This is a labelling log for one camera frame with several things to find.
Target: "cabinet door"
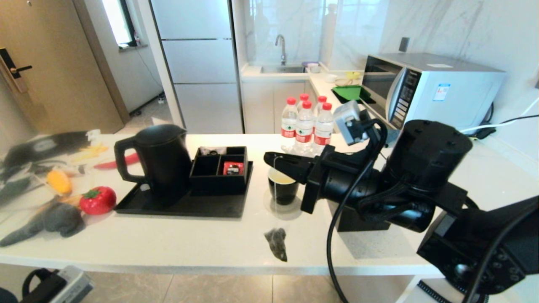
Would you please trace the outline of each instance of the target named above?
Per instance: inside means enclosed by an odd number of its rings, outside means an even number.
[[[174,85],[189,134],[242,134],[236,84]]]
[[[305,81],[305,93],[309,95],[309,100],[313,103],[313,108],[318,104],[318,96],[310,84],[310,81]]]
[[[300,94],[305,92],[305,82],[283,82],[273,84],[273,133],[281,133],[281,114],[285,109],[288,97],[300,100]]]
[[[235,83],[231,40],[163,41],[174,84]]]
[[[161,39],[231,38],[227,0],[152,0]]]
[[[243,83],[245,133],[273,134],[273,85]]]

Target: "kitchen counter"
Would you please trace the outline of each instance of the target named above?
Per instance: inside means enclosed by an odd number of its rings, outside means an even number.
[[[102,135],[110,149],[101,159],[113,157],[112,146],[125,135]],[[87,227],[71,238],[41,232],[34,238],[0,249],[0,263],[62,268],[75,265],[83,270],[104,272],[151,272],[174,274],[328,274],[327,228],[331,206],[318,201],[312,215],[297,212],[276,216],[268,209],[269,166],[262,159],[266,151],[279,151],[279,135],[188,135],[187,146],[194,156],[199,146],[247,146],[254,171],[240,219],[120,215],[85,216]],[[337,151],[354,152],[365,143],[348,147],[339,135],[332,143]],[[389,149],[382,153],[390,154]],[[378,158],[375,168],[384,164]],[[129,167],[140,174],[141,167]],[[537,183],[515,164],[481,142],[463,160],[450,179],[469,191],[480,208],[491,210],[537,195]],[[74,178],[74,191],[85,192],[98,185],[112,187],[119,201],[134,186],[116,170],[93,171]],[[300,186],[298,196],[303,195]],[[0,237],[21,227],[33,214],[30,207],[53,196],[41,187],[0,209]],[[288,262],[271,253],[264,232],[286,230]],[[333,261],[336,272],[346,275],[430,275],[439,271],[415,251],[424,233],[396,225],[388,231],[335,233]]]
[[[336,108],[341,106],[341,102],[337,99],[337,97],[333,94],[331,91],[332,88],[334,88],[336,85],[335,83],[327,83],[324,81],[324,77],[327,74],[331,74],[328,72],[324,66],[321,66],[320,73],[311,73],[309,69],[306,69],[305,73],[268,73],[268,74],[262,74],[260,72],[261,66],[251,66],[246,65],[242,71],[241,71],[241,80],[242,82],[269,82],[269,81],[298,81],[298,80],[304,80],[309,81],[310,85],[314,89],[316,96],[326,96],[327,102],[331,103],[331,112],[334,112]],[[345,76],[341,73],[335,73],[339,78],[345,78]],[[360,109],[363,110],[365,107],[363,105],[360,105]]]

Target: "microwave sticker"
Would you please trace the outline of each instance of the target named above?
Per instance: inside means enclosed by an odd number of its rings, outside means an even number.
[[[451,84],[438,85],[438,89],[436,90],[436,94],[434,95],[434,99],[432,101],[445,101],[445,95],[447,95],[450,86]]]

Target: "black organizer box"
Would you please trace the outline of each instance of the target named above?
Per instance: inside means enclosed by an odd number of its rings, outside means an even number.
[[[242,162],[243,173],[241,175],[223,175],[226,161]],[[197,150],[189,181],[191,182],[192,195],[237,195],[245,192],[247,185],[247,147],[226,147],[225,155],[201,154]]]

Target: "water bottle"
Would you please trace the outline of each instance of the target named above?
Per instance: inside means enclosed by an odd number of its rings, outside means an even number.
[[[316,119],[314,126],[313,154],[320,156],[324,147],[330,143],[333,131],[333,115],[331,114],[331,104],[324,102],[322,111]]]
[[[308,94],[300,94],[300,102],[298,103],[298,112],[301,111],[301,106],[303,102],[309,101],[309,95]]]
[[[313,112],[309,100],[304,101],[296,123],[296,142],[294,151],[300,156],[311,156],[311,139],[313,137]]]
[[[320,115],[320,112],[322,111],[322,105],[326,103],[327,100],[328,98],[326,98],[326,96],[318,97],[318,104],[313,108],[314,121],[316,121],[316,118],[318,118],[318,115]]]
[[[281,115],[281,149],[285,153],[290,153],[294,148],[297,120],[296,98],[290,97],[286,99],[286,106]]]

